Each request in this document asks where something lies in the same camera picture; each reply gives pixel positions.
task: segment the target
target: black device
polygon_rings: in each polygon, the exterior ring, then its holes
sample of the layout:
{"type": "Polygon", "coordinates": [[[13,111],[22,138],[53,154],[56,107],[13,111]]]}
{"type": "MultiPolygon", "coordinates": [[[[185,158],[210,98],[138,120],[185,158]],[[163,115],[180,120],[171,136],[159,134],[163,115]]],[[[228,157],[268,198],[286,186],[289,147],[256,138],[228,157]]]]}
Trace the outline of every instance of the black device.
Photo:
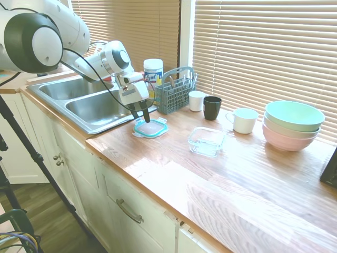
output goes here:
{"type": "Polygon", "coordinates": [[[321,175],[321,182],[337,188],[337,148],[321,175]]]}

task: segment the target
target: plastic container lid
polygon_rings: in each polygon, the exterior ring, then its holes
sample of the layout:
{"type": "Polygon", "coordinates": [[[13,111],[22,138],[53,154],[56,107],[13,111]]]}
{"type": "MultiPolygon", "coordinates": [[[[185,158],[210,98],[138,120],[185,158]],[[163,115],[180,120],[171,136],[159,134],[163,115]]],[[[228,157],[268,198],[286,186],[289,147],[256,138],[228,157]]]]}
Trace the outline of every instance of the plastic container lid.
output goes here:
{"type": "Polygon", "coordinates": [[[145,69],[162,69],[164,66],[163,60],[161,59],[147,59],[144,61],[144,68],[145,69]]]}
{"type": "Polygon", "coordinates": [[[158,120],[150,120],[146,123],[144,120],[136,119],[136,125],[134,126],[133,133],[136,137],[156,138],[169,130],[167,120],[159,118],[158,120]]]}

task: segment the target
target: gray plastic basket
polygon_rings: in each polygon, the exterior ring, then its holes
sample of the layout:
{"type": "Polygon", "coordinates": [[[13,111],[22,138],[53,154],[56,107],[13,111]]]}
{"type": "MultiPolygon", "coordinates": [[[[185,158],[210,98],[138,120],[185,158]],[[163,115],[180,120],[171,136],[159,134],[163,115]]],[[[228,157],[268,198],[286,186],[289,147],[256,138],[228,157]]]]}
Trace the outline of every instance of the gray plastic basket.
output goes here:
{"type": "Polygon", "coordinates": [[[170,114],[185,107],[189,104],[189,92],[195,90],[194,71],[191,67],[178,67],[172,69],[163,75],[163,84],[156,87],[156,102],[159,112],[164,114],[170,114]],[[181,72],[190,71],[192,73],[192,79],[185,78],[180,75],[179,79],[174,80],[174,88],[171,86],[171,82],[166,82],[169,76],[176,76],[181,72]]]}

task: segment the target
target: teal bowl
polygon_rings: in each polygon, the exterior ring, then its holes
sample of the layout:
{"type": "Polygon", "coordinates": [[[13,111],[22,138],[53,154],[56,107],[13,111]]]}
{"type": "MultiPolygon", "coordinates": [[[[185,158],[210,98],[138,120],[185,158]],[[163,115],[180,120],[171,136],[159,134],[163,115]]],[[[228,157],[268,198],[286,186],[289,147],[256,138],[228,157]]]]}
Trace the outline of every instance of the teal bowl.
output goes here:
{"type": "Polygon", "coordinates": [[[272,122],[301,132],[315,132],[323,123],[324,114],[307,104],[276,101],[267,104],[265,116],[272,122]]]}

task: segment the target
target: bowl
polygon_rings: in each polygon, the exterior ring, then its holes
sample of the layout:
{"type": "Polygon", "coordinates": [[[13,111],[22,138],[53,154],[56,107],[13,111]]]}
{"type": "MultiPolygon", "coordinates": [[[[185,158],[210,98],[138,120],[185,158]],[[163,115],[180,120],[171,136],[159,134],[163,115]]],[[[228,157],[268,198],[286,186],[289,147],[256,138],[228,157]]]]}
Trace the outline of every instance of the bowl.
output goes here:
{"type": "Polygon", "coordinates": [[[324,114],[307,104],[276,101],[265,107],[266,117],[284,128],[300,132],[315,132],[323,123],[324,114]]]}
{"type": "Polygon", "coordinates": [[[279,133],[281,135],[285,135],[285,136],[288,136],[288,137],[292,137],[292,138],[297,138],[297,139],[308,139],[308,138],[316,137],[317,134],[321,130],[321,128],[318,128],[314,132],[301,132],[301,131],[295,131],[295,130],[291,130],[291,129],[288,129],[288,128],[284,128],[283,126],[277,125],[276,123],[269,120],[267,118],[266,114],[264,114],[263,123],[270,130],[272,130],[276,133],[279,133]]]}
{"type": "Polygon", "coordinates": [[[269,129],[265,124],[262,125],[263,135],[267,142],[282,151],[299,151],[310,145],[315,137],[307,139],[297,139],[281,135],[269,129]]]}

